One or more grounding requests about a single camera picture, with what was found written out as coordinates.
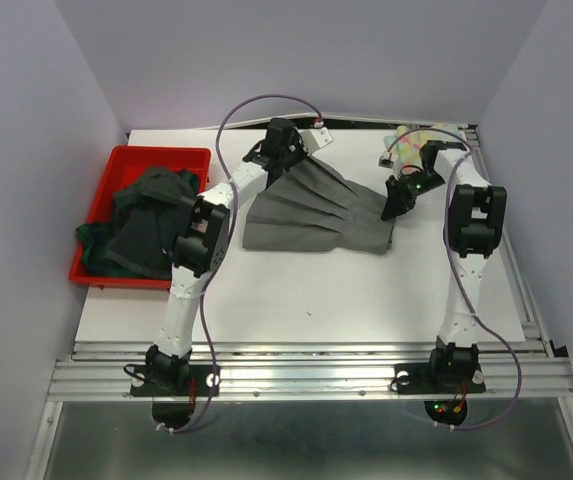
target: white table surface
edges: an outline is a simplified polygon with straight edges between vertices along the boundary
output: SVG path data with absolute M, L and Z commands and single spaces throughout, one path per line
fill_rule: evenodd
M 385 194 L 389 170 L 378 167 L 390 130 L 337 130 L 318 152 L 346 178 Z M 222 152 L 234 169 L 263 130 L 226 131 Z M 211 185 L 223 179 L 215 131 L 139 130 L 129 145 L 208 147 Z M 239 212 L 226 260 L 211 285 L 206 314 L 213 340 L 241 343 L 433 342 L 441 326 L 449 281 L 442 243 L 445 188 L 419 197 L 398 219 L 392 249 L 383 256 L 335 249 L 324 254 L 246 252 Z M 163 318 L 166 291 L 89 288 L 78 342 L 152 341 Z M 508 341 L 523 341 L 524 314 L 502 255 L 486 267 L 479 313 Z M 481 341 L 493 341 L 478 330 Z M 200 322 L 193 339 L 204 341 Z

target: metal frame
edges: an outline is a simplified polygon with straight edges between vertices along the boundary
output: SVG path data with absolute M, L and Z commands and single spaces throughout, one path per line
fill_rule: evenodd
M 321 401 L 321 400 L 431 400 L 452 395 L 399 395 L 391 391 L 396 376 L 392 363 L 396 360 L 385 353 L 363 355 L 355 352 L 350 359 L 304 357 L 283 353 L 260 356 L 239 356 L 219 359 L 221 402 L 255 401 Z M 404 360 L 425 362 L 425 355 L 405 356 Z M 550 398 L 573 396 L 573 371 L 566 358 L 533 358 L 521 354 L 524 372 L 521 396 Z M 511 398 L 515 393 L 515 364 L 501 354 L 486 354 L 480 359 L 487 392 L 469 395 L 486 398 Z M 131 397 L 131 381 L 124 375 L 123 362 L 59 362 L 55 366 L 48 392 L 52 402 L 119 402 L 145 401 L 150 398 Z M 188 401 L 185 397 L 155 398 L 157 401 Z
M 474 129 L 465 129 L 473 158 L 488 178 Z M 524 312 L 526 340 L 511 344 L 523 365 L 524 398 L 557 398 L 573 446 L 573 372 L 569 359 L 553 358 L 548 336 L 540 321 L 530 289 L 515 260 L 509 235 L 504 231 L 502 256 L 510 267 L 509 280 Z M 43 478 L 55 439 L 63 402 L 150 401 L 129 394 L 125 362 L 142 363 L 148 343 L 75 344 L 66 361 L 57 362 L 27 479 Z M 222 369 L 217 401 L 310 401 L 429 399 L 399 396 L 390 391 L 393 364 L 425 361 L 431 343 L 391 344 L 216 344 Z M 205 344 L 193 348 L 194 363 L 209 363 Z M 510 398 L 515 389 L 512 357 L 499 343 L 480 344 L 480 363 L 488 391 L 480 398 Z M 158 398 L 185 401 L 184 398 Z
M 63 404 L 61 402 L 48 401 L 44 405 L 42 419 L 39 423 L 37 436 L 35 437 L 35 444 L 33 445 L 33 452 L 28 462 L 26 480 L 41 480 L 44 478 L 44 475 L 46 475 L 50 452 L 55 442 L 57 425 L 59 425 L 59 418 L 62 413 L 62 406 Z

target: gray fabric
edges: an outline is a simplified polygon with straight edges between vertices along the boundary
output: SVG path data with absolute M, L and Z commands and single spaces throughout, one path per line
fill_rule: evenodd
M 246 217 L 249 250 L 325 252 L 335 247 L 381 255 L 392 222 L 380 218 L 386 198 L 310 159 L 257 196 Z

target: garment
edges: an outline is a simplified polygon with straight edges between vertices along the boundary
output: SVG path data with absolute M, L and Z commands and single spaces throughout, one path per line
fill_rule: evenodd
M 199 178 L 153 167 L 115 192 L 111 222 L 82 225 L 77 237 L 91 275 L 170 279 L 182 196 L 195 196 Z
M 246 217 L 248 250 L 324 252 L 336 247 L 384 254 L 392 221 L 386 198 L 309 158 L 260 193 Z

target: red tray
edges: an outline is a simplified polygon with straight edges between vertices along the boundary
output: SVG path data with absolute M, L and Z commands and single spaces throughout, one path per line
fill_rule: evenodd
M 186 169 L 199 177 L 199 191 L 203 192 L 209 166 L 210 150 L 207 148 L 115 147 L 110 154 L 86 223 L 110 221 L 113 194 L 137 180 L 149 167 L 166 167 L 174 172 Z M 78 245 L 68 275 L 75 283 L 100 288 L 170 288 L 170 280 L 90 276 L 81 258 L 82 246 Z

